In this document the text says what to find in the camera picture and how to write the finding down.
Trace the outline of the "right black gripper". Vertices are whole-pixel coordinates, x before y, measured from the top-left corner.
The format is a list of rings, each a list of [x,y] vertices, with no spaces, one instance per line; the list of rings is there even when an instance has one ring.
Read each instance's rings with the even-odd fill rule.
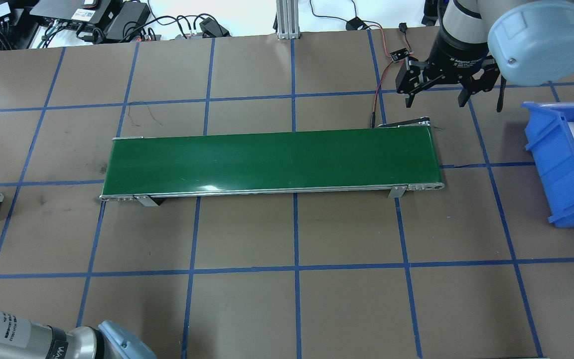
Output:
[[[410,108],[419,92],[460,82],[462,90],[457,100],[458,106],[464,107],[472,95],[492,91],[501,75],[496,59],[487,55],[486,41],[465,42],[442,27],[427,61],[414,57],[405,60],[396,76],[396,92],[405,97],[405,107]],[[479,70],[482,74],[475,79]]]

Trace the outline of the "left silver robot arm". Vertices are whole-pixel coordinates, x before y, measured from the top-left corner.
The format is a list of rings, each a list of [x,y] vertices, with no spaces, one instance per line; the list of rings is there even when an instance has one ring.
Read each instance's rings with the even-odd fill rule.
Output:
[[[154,359],[156,354],[114,321],[69,332],[0,311],[0,359]]]

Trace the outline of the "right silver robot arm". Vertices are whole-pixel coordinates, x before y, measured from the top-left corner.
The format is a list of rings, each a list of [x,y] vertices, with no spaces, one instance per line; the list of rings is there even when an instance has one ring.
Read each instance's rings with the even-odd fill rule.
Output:
[[[410,57],[396,91],[411,107],[437,85],[460,84],[458,104],[496,82],[538,86],[574,73],[574,0],[450,0],[426,60]]]

